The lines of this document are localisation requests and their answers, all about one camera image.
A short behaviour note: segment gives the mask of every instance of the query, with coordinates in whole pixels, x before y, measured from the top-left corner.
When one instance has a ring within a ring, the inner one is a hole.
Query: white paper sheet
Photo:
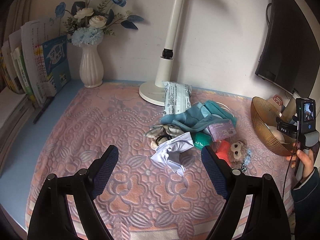
[[[186,169],[180,164],[180,153],[185,152],[193,146],[190,132],[187,132],[160,144],[156,148],[156,153],[151,156],[151,159],[155,162],[168,165],[173,172],[183,176]]]

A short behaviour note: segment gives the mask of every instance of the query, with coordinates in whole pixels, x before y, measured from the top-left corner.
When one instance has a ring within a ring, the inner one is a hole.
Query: pink floral blanket
[[[194,89],[191,103],[221,102],[237,117],[237,134],[232,141],[246,140],[252,150],[248,175],[270,173],[282,192],[287,162],[271,153],[257,138],[251,124],[251,100],[235,95]],[[150,157],[150,139],[143,136],[159,122],[163,108],[144,101],[135,84],[104,83],[83,88],[55,125],[39,156],[26,208],[28,227],[33,207],[49,173],[73,175],[99,158],[110,144],[119,148],[119,161],[102,195],[95,204],[115,240],[205,239],[214,225],[224,200],[217,195],[201,162],[200,151],[184,152],[183,177]],[[285,206],[292,211],[290,179]],[[86,239],[73,198],[68,196],[78,235]],[[249,213],[247,197],[235,236],[239,236]]]

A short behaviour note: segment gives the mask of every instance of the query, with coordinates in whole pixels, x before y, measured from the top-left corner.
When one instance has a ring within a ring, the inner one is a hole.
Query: green plastic bag
[[[212,138],[210,135],[204,134],[202,132],[196,132],[191,135],[193,144],[198,150],[202,150],[204,146],[210,145],[212,143]]]

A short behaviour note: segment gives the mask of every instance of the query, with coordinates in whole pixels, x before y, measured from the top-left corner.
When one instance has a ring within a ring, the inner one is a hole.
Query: amber glass bowl
[[[287,144],[281,144],[267,127],[267,125],[277,127],[277,116],[287,122],[287,120],[283,119],[280,115],[280,112],[266,100],[259,97],[252,98],[251,120],[258,138],[274,154],[289,156],[293,150],[292,144],[295,140],[283,134],[284,142]]]

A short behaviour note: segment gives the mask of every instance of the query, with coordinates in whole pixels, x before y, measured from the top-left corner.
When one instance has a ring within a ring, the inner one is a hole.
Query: white ribbed vase
[[[96,45],[83,45],[80,63],[80,78],[86,88],[95,88],[102,84],[103,65]]]

